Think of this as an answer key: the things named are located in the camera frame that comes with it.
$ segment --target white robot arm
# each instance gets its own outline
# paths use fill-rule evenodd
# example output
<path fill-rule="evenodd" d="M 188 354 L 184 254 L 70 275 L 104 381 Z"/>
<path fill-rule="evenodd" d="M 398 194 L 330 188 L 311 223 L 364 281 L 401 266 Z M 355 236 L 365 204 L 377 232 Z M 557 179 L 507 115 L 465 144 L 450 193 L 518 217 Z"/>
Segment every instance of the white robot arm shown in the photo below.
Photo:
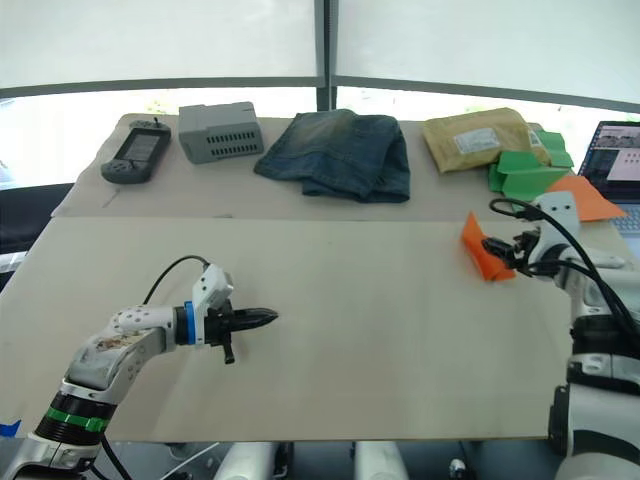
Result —
<path fill-rule="evenodd" d="M 22 442 L 3 480 L 43 473 L 75 478 L 91 467 L 111 417 L 144 364 L 177 345 L 221 345 L 233 363 L 231 333 L 266 325 L 266 308 L 233 310 L 229 276 L 206 264 L 193 300 L 179 307 L 138 305 L 116 313 L 76 352 L 34 432 Z"/>
<path fill-rule="evenodd" d="M 513 203 L 492 205 L 500 201 Z M 567 384 L 556 388 L 549 415 L 549 440 L 566 454 L 556 478 L 640 478 L 640 273 L 596 251 L 588 254 L 596 272 L 589 268 L 581 247 L 554 226 L 578 232 L 570 193 L 544 194 L 534 203 L 508 213 L 533 220 L 534 231 L 516 237 L 515 245 L 489 238 L 484 246 L 510 268 L 553 281 L 571 297 Z"/>

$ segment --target black cable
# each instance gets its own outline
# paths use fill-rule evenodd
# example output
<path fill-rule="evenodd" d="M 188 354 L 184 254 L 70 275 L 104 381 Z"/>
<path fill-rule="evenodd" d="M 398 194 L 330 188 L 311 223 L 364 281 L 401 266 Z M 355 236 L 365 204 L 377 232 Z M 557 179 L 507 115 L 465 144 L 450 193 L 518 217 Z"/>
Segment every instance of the black cable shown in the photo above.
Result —
<path fill-rule="evenodd" d="M 520 207 L 523 207 L 524 210 L 521 212 L 509 212 L 507 210 L 496 208 L 495 205 L 498 203 L 518 205 Z M 518 200 L 516 198 L 495 198 L 491 200 L 491 202 L 489 202 L 489 208 L 496 213 L 499 213 L 501 215 L 506 215 L 508 217 L 525 218 L 527 220 L 546 220 L 551 225 L 553 225 L 555 229 L 558 230 L 564 238 L 567 239 L 567 241 L 573 248 L 576 249 L 576 252 L 578 252 L 578 255 L 580 255 L 580 258 L 582 259 L 584 264 L 587 266 L 587 268 L 591 270 L 597 277 L 600 277 L 600 273 L 598 272 L 598 269 L 593 264 L 593 262 L 589 258 L 589 255 L 587 254 L 587 252 L 585 252 L 584 248 L 582 248 L 582 245 L 578 243 L 575 237 L 571 235 L 571 233 L 566 228 L 564 228 L 564 226 L 560 222 L 558 222 L 555 218 L 553 218 L 544 210 L 534 205 L 531 205 L 527 202 L 523 202 L 522 200 Z M 534 215 L 527 215 L 527 212 L 532 212 Z"/>
<path fill-rule="evenodd" d="M 113 466 L 116 468 L 116 470 L 118 470 L 118 473 L 120 474 L 120 476 L 124 480 L 133 480 L 131 475 L 129 475 L 129 472 L 127 472 L 127 469 L 124 468 L 122 463 L 120 463 L 120 460 L 118 460 L 118 457 L 116 456 L 115 452 L 111 448 L 111 445 L 109 445 L 109 442 L 107 441 L 107 437 L 104 436 L 104 433 L 100 435 L 100 443 L 102 444 L 102 448 L 104 450 L 104 453 L 107 455 L 107 458 L 109 458 Z"/>
<path fill-rule="evenodd" d="M 162 272 L 160 274 L 160 276 L 158 277 L 158 279 L 155 281 L 155 283 L 153 284 L 153 286 L 151 287 L 151 290 L 149 290 L 149 293 L 147 293 L 147 296 L 144 299 L 144 302 L 142 302 L 143 305 L 146 305 L 147 303 L 149 303 L 149 300 L 151 299 L 151 296 L 153 295 L 153 293 L 156 291 L 156 288 L 158 288 L 158 285 L 160 285 L 160 282 L 162 282 L 162 280 L 164 279 L 164 277 L 167 276 L 167 274 L 179 263 L 184 262 L 185 260 L 198 260 L 200 261 L 200 263 L 202 263 L 203 269 L 206 270 L 207 267 L 210 265 L 209 262 L 207 262 L 207 260 L 205 260 L 203 257 L 201 257 L 200 255 L 185 255 L 184 257 L 180 257 L 179 259 L 177 259 L 175 262 L 173 262 L 171 265 L 169 265 L 167 268 L 164 269 L 164 272 Z"/>
<path fill-rule="evenodd" d="M 520 207 L 523 207 L 524 210 L 520 212 L 509 212 L 507 210 L 497 208 L 496 205 L 499 203 L 518 205 Z M 598 269 L 589 258 L 587 252 L 582 248 L 575 237 L 571 235 L 571 233 L 560 222 L 558 222 L 555 218 L 553 218 L 542 209 L 515 198 L 496 198 L 489 202 L 489 208 L 496 213 L 500 213 L 501 215 L 506 215 L 508 217 L 525 218 L 527 220 L 546 220 L 556 230 L 558 230 L 562 234 L 562 236 L 567 239 L 569 244 L 576 250 L 576 252 L 578 252 L 578 255 L 586 265 L 587 269 L 593 274 L 593 276 L 590 278 L 592 278 L 592 280 L 598 285 L 598 288 L 602 293 L 602 297 L 607 303 L 611 314 L 616 317 L 617 320 L 626 324 L 624 325 L 624 331 L 633 337 L 634 344 L 640 346 L 640 334 L 638 334 L 635 329 L 635 321 L 631 317 L 631 314 L 629 313 L 626 305 L 620 300 L 620 297 L 618 297 L 618 295 L 606 284 L 606 282 L 602 280 L 600 272 L 598 272 Z"/>
<path fill-rule="evenodd" d="M 104 473 L 102 473 L 100 470 L 98 470 L 95 465 L 91 465 L 91 468 L 89 470 L 91 470 L 93 472 L 93 474 L 96 477 L 98 477 L 100 480 L 111 480 Z"/>
<path fill-rule="evenodd" d="M 527 265 L 526 267 L 526 271 L 527 273 L 531 274 L 531 275 L 553 275 L 552 272 L 547 271 L 538 271 L 539 268 L 557 268 L 557 267 L 565 267 L 565 268 L 570 268 L 572 270 L 575 270 L 577 272 L 580 272 L 582 275 L 584 275 L 585 277 L 590 278 L 591 280 L 593 280 L 596 285 L 598 286 L 598 288 L 600 289 L 600 291 L 606 291 L 610 296 L 611 299 L 614 303 L 614 305 L 617 307 L 618 312 L 622 315 L 622 318 L 620 316 L 614 315 L 614 319 L 616 319 L 618 326 L 621 328 L 621 330 L 623 332 L 625 332 L 629 337 L 629 340 L 631 341 L 631 343 L 633 343 L 633 346 L 635 348 L 637 348 L 638 350 L 640 350 L 640 339 L 638 338 L 638 333 L 635 329 L 635 320 L 633 319 L 633 317 L 631 317 L 631 314 L 629 313 L 629 310 L 626 308 L 626 306 L 624 305 L 624 302 L 622 301 L 622 299 L 618 296 L 618 294 L 609 286 L 609 284 L 607 282 L 605 282 L 604 280 L 602 280 L 602 278 L 596 278 L 595 275 L 593 275 L 593 273 L 590 270 L 587 270 L 586 268 L 577 265 L 575 263 L 566 261 L 566 260 L 549 260 L 549 261 L 543 261 L 543 262 L 535 262 L 535 263 L 531 263 L 529 265 Z"/>

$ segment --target orange paper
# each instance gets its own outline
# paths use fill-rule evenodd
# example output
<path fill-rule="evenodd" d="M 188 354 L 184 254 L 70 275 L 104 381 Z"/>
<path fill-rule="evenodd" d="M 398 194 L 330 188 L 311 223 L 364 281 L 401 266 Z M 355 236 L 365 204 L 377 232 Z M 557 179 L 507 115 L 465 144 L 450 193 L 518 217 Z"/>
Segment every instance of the orange paper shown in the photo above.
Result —
<path fill-rule="evenodd" d="M 467 247 L 467 251 L 473 258 L 473 262 L 480 270 L 482 278 L 485 280 L 508 280 L 516 276 L 513 270 L 509 270 L 504 262 L 498 257 L 491 255 L 482 246 L 482 240 L 487 236 L 482 232 L 476 216 L 473 212 L 469 213 L 467 223 L 462 229 L 462 241 Z"/>
<path fill-rule="evenodd" d="M 627 215 L 620 207 L 600 195 L 600 192 L 585 177 L 565 175 L 547 189 L 547 192 L 565 191 L 573 193 L 581 222 Z"/>

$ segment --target folded jeans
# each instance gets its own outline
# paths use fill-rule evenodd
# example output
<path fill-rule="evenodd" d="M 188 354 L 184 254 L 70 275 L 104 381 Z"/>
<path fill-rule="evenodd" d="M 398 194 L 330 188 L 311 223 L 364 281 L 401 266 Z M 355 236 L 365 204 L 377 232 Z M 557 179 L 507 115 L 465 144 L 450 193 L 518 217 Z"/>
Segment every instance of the folded jeans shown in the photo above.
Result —
<path fill-rule="evenodd" d="M 404 136 L 397 120 L 385 115 L 298 114 L 254 171 L 274 180 L 301 180 L 304 195 L 363 203 L 409 199 Z"/>

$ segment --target wooden board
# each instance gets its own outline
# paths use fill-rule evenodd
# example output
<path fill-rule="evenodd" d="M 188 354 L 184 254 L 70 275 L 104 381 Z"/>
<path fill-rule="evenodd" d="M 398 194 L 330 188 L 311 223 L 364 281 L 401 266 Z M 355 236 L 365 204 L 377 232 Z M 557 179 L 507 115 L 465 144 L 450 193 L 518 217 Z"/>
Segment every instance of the wooden board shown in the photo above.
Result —
<path fill-rule="evenodd" d="M 519 222 L 481 222 L 509 239 Z M 0 296 L 0 423 L 33 428 L 73 352 L 139 303 L 175 258 L 231 273 L 236 308 L 274 323 L 222 351 L 153 359 L 108 434 L 151 441 L 544 436 L 569 354 L 569 299 L 552 284 L 481 280 L 462 223 L 54 218 Z M 587 245 L 626 253 L 608 224 Z M 152 303 L 188 299 L 199 266 Z"/>

